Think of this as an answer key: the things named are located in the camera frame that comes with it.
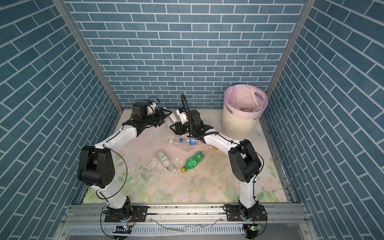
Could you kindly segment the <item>clear bottle blue cap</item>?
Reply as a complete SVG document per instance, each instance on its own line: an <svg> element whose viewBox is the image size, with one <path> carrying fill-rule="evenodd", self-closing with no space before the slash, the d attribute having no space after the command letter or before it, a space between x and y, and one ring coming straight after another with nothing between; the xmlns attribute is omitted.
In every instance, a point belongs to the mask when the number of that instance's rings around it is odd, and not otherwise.
<svg viewBox="0 0 384 240"><path fill-rule="evenodd" d="M179 138L179 142L181 144L191 145L191 146L200 145L202 143L201 141L195 138Z"/></svg>

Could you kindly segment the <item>clear slim bottle white cap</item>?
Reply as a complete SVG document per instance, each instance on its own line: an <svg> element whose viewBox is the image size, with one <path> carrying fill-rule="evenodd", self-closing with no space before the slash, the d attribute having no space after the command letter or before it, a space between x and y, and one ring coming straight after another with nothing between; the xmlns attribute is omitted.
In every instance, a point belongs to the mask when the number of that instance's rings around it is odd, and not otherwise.
<svg viewBox="0 0 384 240"><path fill-rule="evenodd" d="M190 151L190 145L184 139L170 139L169 143L180 150Z"/></svg>

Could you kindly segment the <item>clear bottle green label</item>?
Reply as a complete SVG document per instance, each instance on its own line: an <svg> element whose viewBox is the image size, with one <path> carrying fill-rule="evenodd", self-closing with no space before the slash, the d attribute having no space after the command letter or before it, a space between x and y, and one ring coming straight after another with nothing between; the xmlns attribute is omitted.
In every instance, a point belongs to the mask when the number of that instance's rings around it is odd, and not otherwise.
<svg viewBox="0 0 384 240"><path fill-rule="evenodd" d="M159 151L157 152L157 157L159 161L163 164L163 166L170 172L170 173L175 173L177 171L176 167L172 164L171 160L169 157L163 152Z"/></svg>

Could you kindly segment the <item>clear square bottle white cap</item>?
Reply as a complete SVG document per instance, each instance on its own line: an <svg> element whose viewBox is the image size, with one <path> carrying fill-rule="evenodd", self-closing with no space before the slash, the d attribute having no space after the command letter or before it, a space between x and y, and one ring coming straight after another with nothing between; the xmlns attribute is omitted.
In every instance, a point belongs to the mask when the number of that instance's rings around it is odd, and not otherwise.
<svg viewBox="0 0 384 240"><path fill-rule="evenodd" d="M170 118L174 124L179 122L174 113L170 114Z"/></svg>

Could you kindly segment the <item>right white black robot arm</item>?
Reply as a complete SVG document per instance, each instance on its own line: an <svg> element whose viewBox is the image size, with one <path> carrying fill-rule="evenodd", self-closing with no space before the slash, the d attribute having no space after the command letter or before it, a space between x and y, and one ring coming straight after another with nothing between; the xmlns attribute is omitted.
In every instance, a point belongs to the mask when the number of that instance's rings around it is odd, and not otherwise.
<svg viewBox="0 0 384 240"><path fill-rule="evenodd" d="M244 209L253 208L257 203L255 183L262 161L252 143L247 139L233 140L204 124L197 110L179 108L176 114L180 121L170 126L176 135L188 134L189 137L211 145L229 156L232 172L240 181L239 205Z"/></svg>

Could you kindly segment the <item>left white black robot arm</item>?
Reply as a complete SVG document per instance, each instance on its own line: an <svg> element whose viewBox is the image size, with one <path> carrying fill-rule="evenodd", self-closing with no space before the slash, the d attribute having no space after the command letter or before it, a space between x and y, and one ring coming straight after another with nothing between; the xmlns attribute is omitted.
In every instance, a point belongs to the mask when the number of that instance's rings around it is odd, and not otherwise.
<svg viewBox="0 0 384 240"><path fill-rule="evenodd" d="M78 180L92 187L106 200L110 209L120 210L129 204L129 199L119 187L115 177L112 153L117 154L125 144L138 137L145 129L161 126L172 115L166 108L155 104L139 103L133 107L129 120L122 127L94 146L85 146L80 152Z"/></svg>

